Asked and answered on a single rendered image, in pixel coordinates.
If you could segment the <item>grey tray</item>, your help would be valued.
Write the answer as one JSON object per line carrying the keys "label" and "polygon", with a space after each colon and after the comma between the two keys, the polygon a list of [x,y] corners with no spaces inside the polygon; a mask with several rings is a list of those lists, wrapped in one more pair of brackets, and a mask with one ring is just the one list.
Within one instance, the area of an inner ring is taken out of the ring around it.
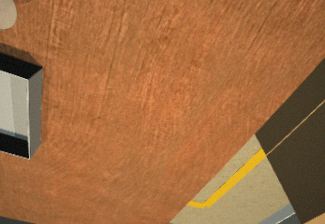
{"label": "grey tray", "polygon": [[41,145],[43,67],[0,53],[0,71],[0,152],[27,159]]}

